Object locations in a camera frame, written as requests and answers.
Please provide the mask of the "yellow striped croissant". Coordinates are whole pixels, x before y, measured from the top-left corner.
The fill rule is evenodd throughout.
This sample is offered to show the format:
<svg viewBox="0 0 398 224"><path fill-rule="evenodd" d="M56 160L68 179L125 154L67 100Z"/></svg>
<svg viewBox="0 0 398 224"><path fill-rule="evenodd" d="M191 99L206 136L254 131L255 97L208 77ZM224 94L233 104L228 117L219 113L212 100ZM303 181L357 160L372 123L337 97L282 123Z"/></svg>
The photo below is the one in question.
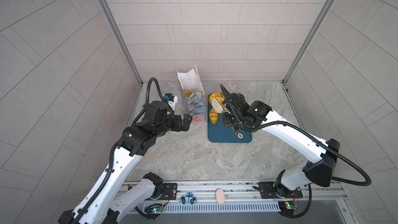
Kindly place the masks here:
<svg viewBox="0 0 398 224"><path fill-rule="evenodd" d="M209 119L212 124L216 124L218 122L219 112L216 109L214 109L213 107L211 108L211 110L209 112Z"/></svg>

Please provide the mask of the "metal tongs with white tips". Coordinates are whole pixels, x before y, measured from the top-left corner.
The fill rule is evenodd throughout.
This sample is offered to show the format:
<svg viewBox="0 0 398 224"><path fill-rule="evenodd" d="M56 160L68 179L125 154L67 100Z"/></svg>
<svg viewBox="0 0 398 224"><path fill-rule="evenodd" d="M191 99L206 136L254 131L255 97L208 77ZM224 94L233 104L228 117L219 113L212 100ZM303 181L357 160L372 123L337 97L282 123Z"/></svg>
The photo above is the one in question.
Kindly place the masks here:
<svg viewBox="0 0 398 224"><path fill-rule="evenodd" d="M220 114L224 113L224 108L218 104L218 102L216 100L213 100L213 105L212 107L214 109L216 109ZM233 132L235 133L235 135L239 138L242 139L244 136L242 135L242 133L240 132L240 130L238 129L238 127L231 127L231 129L233 130Z"/></svg>

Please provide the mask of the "braided bread roll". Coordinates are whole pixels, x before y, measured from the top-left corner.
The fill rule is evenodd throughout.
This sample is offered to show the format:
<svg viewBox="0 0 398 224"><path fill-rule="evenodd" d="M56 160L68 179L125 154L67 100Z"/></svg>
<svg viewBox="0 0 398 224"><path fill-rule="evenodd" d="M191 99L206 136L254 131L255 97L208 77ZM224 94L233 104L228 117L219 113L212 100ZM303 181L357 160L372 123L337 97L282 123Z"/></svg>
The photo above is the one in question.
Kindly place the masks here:
<svg viewBox="0 0 398 224"><path fill-rule="evenodd" d="M218 104L223 107L223 101L225 100L225 97L222 93L216 92L216 93L210 94L208 97L208 102L210 105L213 105L213 103L212 103L213 100L216 100L218 102Z"/></svg>

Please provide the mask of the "floral paper gift bag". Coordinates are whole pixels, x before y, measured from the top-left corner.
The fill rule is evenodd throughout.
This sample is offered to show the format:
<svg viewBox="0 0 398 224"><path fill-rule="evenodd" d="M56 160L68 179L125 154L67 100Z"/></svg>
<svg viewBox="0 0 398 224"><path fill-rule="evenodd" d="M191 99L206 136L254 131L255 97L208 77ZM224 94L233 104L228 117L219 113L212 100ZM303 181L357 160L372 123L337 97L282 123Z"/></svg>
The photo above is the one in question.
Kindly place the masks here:
<svg viewBox="0 0 398 224"><path fill-rule="evenodd" d="M187 113L192 116L192 123L205 120L207 117L207 100L197 66L195 65L193 69L186 73L178 72L177 78L183 97L183 103ZM184 95L184 90L189 90L193 92L193 94L187 98Z"/></svg>

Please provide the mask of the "ring shaped donut bread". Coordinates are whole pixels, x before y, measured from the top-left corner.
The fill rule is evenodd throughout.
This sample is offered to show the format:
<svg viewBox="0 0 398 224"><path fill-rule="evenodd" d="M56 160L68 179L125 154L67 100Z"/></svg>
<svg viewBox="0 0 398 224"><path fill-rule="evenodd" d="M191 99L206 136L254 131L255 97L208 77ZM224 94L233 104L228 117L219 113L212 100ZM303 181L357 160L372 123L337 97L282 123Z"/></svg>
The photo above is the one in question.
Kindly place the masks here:
<svg viewBox="0 0 398 224"><path fill-rule="evenodd" d="M193 92L189 91L189 90L184 90L184 95L189 98L191 95L193 94Z"/></svg>

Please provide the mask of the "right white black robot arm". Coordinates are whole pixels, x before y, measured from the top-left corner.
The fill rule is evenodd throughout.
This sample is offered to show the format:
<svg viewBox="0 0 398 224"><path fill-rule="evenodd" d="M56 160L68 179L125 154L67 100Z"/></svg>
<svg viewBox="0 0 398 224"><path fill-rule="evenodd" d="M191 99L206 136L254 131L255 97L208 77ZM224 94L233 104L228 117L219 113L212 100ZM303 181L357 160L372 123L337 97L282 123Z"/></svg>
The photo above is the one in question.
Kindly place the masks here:
<svg viewBox="0 0 398 224"><path fill-rule="evenodd" d="M282 170L273 184L273 193L281 198L288 198L294 190L301 186L315 184L329 187L331 181L339 181L355 186L369 186L372 183L369 175L357 164L339 153L340 143L334 139L328 141L318 138L302 128L294 125L270 106L261 101L248 104L240 95L230 93L224 85L220 85L225 97L223 106L227 109L227 128L241 129L254 133L262 130L281 139L300 152L307 161L290 170ZM355 181L335 177L336 163L342 160L364 178Z"/></svg>

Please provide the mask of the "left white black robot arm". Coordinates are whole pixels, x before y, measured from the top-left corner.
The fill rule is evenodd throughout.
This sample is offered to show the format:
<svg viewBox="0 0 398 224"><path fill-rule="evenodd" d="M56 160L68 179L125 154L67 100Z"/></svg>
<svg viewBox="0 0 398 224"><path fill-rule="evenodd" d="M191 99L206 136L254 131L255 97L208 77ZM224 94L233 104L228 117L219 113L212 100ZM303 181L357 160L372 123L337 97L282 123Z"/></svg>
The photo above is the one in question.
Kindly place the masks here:
<svg viewBox="0 0 398 224"><path fill-rule="evenodd" d="M152 84L158 84L156 78L148 82L143 110L112 146L108 166L80 204L61 214L60 224L117 224L146 199L158 199L162 195L163 179L148 173L127 193L116 196L127 176L157 138L169 131L186 132L190 128L190 115L174 113L173 104L177 97L173 94L159 92L161 99L150 102Z"/></svg>

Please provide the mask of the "teal rectangular tray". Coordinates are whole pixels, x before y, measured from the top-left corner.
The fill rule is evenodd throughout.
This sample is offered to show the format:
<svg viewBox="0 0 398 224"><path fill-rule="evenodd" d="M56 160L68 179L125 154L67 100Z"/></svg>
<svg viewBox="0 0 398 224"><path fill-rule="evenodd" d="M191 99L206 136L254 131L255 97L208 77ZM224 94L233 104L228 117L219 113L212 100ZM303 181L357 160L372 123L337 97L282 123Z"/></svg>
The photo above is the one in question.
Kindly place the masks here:
<svg viewBox="0 0 398 224"><path fill-rule="evenodd" d="M212 106L208 102L208 140L212 143L250 143L252 141L252 134L240 130L244 136L239 139L231 128L226 128L223 124L222 113L219 114L219 119L216 124L212 124L209 119L209 112Z"/></svg>

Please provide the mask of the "pink oval eraser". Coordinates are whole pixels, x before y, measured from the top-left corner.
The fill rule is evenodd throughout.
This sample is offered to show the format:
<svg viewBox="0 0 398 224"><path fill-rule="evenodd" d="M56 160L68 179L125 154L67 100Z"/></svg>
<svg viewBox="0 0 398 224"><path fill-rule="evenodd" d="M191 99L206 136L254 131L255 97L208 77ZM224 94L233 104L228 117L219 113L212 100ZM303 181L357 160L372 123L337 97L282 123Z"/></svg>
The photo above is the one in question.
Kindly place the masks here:
<svg viewBox="0 0 398 224"><path fill-rule="evenodd" d="M224 204L226 202L225 192L222 189L216 190L216 201L218 204Z"/></svg>

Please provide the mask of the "blue toy car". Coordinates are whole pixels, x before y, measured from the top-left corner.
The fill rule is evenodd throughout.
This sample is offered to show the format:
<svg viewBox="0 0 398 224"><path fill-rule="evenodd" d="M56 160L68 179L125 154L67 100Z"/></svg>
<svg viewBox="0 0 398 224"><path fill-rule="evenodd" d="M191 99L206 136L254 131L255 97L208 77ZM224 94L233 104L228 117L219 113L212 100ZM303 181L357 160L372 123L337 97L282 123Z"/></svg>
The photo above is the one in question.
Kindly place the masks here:
<svg viewBox="0 0 398 224"><path fill-rule="evenodd" d="M180 197L179 202L182 204L189 203L193 205L197 203L197 199L192 192L188 192L184 196Z"/></svg>

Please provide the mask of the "circuit board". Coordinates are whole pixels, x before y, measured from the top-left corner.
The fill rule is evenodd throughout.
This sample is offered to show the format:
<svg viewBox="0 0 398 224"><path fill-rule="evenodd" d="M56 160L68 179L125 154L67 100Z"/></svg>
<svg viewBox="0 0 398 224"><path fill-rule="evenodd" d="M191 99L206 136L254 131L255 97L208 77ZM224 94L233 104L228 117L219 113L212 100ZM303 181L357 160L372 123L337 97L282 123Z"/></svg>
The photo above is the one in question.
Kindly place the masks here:
<svg viewBox="0 0 398 224"><path fill-rule="evenodd" d="M281 215L293 216L295 211L299 208L299 204L294 203L293 201L279 201L278 202Z"/></svg>
<svg viewBox="0 0 398 224"><path fill-rule="evenodd" d="M148 215L160 214L164 210L163 204L152 204L145 208L145 213Z"/></svg>

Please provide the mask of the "right circuit board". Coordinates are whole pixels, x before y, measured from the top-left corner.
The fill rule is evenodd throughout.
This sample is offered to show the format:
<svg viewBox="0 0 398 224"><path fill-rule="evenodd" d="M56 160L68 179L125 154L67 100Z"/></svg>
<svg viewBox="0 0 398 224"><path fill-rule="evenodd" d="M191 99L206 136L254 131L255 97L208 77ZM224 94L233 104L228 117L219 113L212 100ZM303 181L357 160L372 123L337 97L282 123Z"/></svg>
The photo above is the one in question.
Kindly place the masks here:
<svg viewBox="0 0 398 224"><path fill-rule="evenodd" d="M299 204L294 203L293 201L279 201L278 202L281 215L293 216L295 211L299 208Z"/></svg>

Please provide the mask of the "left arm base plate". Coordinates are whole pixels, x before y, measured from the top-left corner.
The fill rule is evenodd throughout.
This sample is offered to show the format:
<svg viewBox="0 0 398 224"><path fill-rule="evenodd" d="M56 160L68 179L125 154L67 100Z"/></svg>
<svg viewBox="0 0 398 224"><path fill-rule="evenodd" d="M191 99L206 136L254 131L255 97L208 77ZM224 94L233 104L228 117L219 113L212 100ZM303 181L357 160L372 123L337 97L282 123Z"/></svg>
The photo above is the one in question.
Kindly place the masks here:
<svg viewBox="0 0 398 224"><path fill-rule="evenodd" d="M177 198L177 183L164 183L163 189L158 201L176 200Z"/></svg>

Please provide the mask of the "aluminium rail frame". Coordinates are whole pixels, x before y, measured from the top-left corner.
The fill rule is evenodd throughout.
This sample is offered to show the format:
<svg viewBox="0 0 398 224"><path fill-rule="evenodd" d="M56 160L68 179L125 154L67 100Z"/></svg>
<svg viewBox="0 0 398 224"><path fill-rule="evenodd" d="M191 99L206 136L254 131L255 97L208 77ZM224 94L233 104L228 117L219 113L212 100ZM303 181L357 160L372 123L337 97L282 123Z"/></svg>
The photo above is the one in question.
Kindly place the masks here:
<svg viewBox="0 0 398 224"><path fill-rule="evenodd" d="M323 204L331 201L337 205L331 209L342 215L345 223L359 223L342 184L338 181L332 181L329 187L318 185L301 186L303 198L300 199L296 197L293 197L293 199L262 199L258 188L258 184L261 181L270 180L166 181L164 183L178 184L176 200L158 201L158 199L146 199L128 214L142 213L148 218L154 218L156 215L165 214L279 213L279 201L293 201L300 205L295 211L295 215L297 215L305 210L308 201L311 200L311 207L320 207L320 213L325 213L329 210L329 207L323 206ZM136 181L123 183L116 196L121 197L138 183ZM217 189L222 189L225 192L226 202L224 204L218 204L216 201ZM180 197L188 192L194 194L197 199L196 204L182 204L179 202ZM147 206L157 203L164 205L163 212L154 215L145 213Z"/></svg>

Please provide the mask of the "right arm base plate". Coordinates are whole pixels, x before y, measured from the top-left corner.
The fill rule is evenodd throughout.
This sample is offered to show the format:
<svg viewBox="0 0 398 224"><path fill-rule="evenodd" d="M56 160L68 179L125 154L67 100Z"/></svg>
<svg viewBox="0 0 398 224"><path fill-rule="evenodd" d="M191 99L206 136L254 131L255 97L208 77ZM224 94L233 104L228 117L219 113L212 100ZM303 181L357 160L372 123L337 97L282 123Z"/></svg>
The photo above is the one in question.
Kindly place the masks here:
<svg viewBox="0 0 398 224"><path fill-rule="evenodd" d="M276 186L274 181L261 181L258 184L260 195L262 199L293 199L303 198L300 188L294 191L287 189L282 184Z"/></svg>

